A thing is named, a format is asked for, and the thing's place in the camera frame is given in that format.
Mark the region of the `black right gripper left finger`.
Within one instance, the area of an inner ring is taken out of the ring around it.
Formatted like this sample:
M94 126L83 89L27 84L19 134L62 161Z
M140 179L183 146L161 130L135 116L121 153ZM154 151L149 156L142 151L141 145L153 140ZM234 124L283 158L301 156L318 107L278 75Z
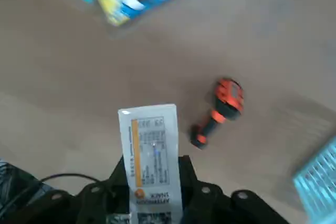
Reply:
M43 181L66 177L83 178L91 183L76 195L57 189L42 196L34 203L34 223L110 223L113 215L129 213L124 158L120 158L106 180L80 173L60 173Z

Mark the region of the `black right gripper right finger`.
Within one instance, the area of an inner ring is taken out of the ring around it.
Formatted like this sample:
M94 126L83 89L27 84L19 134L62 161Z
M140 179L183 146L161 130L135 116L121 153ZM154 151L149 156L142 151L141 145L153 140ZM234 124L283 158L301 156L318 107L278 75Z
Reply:
M178 159L183 213L179 223L288 223L255 192L239 189L227 196L216 184L197 178L188 155Z

